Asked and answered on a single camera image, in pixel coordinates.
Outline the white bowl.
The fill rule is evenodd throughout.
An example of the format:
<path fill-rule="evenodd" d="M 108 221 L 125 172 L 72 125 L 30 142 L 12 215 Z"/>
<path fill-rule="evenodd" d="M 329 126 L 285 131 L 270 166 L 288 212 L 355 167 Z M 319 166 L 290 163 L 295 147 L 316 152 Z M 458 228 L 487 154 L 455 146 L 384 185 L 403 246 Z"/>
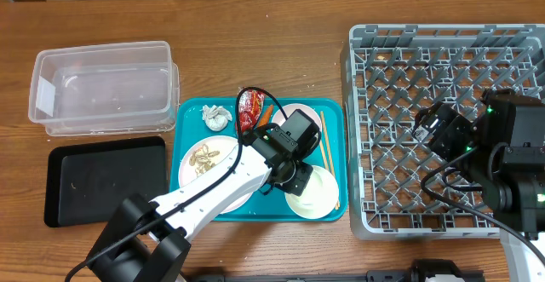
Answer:
<path fill-rule="evenodd" d="M 335 177 L 326 169 L 314 165 L 301 196 L 285 193 L 290 209 L 305 219 L 321 219 L 336 208 L 340 189 Z"/>

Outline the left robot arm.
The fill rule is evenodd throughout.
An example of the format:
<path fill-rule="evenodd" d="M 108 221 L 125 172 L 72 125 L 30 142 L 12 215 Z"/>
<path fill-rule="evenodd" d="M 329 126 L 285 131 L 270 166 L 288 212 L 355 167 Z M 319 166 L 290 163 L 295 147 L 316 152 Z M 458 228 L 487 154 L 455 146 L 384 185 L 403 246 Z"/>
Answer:
<path fill-rule="evenodd" d="M 263 185 L 301 195 L 312 173 L 304 159 L 321 138 L 302 110 L 282 124 L 239 134 L 220 163 L 171 193 L 125 199 L 83 265 L 101 281 L 175 281 L 192 239 L 228 205 Z"/>

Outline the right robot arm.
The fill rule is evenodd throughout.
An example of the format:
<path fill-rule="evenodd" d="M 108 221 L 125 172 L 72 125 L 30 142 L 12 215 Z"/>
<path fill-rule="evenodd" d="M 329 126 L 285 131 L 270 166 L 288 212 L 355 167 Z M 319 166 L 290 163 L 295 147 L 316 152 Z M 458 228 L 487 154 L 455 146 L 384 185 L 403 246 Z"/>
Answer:
<path fill-rule="evenodd" d="M 469 121 L 438 102 L 417 113 L 412 135 L 445 164 L 421 179 L 433 199 L 500 229 L 512 281 L 544 279 L 544 105 L 512 89 L 485 90 L 485 109 Z M 427 183 L 457 173 L 492 211 L 486 215 L 436 193 Z"/>

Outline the wooden chopstick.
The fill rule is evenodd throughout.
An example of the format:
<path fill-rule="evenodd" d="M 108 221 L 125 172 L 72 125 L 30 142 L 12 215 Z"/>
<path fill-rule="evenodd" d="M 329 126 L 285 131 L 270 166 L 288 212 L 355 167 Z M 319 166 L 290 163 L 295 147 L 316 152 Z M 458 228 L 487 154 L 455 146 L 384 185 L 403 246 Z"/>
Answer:
<path fill-rule="evenodd" d="M 319 148 L 320 148 L 320 152 L 321 152 L 322 159 L 323 159 L 323 162 L 324 162 L 324 168 L 333 175 L 333 171 L 330 169 L 329 160 L 326 157 L 324 144 L 323 144 L 322 141 L 319 142 Z M 340 201 L 337 200 L 335 210 L 339 210 L 339 208 L 340 208 Z"/>
<path fill-rule="evenodd" d="M 325 147 L 326 147 L 326 151 L 327 151 L 327 155 L 328 155 L 329 171 L 336 178 L 335 166 L 334 166 L 334 163 L 333 163 L 331 147 L 330 147 L 330 139 L 329 139 L 329 135 L 328 135 L 327 125 L 326 125 L 326 122 L 325 122 L 324 111 L 320 111 L 320 117 L 321 117 L 322 127 L 323 127 Z"/>

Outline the pink bowl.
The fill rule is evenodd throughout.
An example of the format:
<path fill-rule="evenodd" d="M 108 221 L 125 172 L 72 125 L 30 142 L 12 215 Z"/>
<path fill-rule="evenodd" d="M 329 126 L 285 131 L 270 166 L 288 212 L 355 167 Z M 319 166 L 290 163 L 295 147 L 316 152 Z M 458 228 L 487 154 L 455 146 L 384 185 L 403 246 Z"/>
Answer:
<path fill-rule="evenodd" d="M 309 156 L 321 141 L 322 121 L 318 113 L 308 105 L 290 103 L 273 117 L 269 132 L 272 142 L 292 152 L 292 156 Z"/>

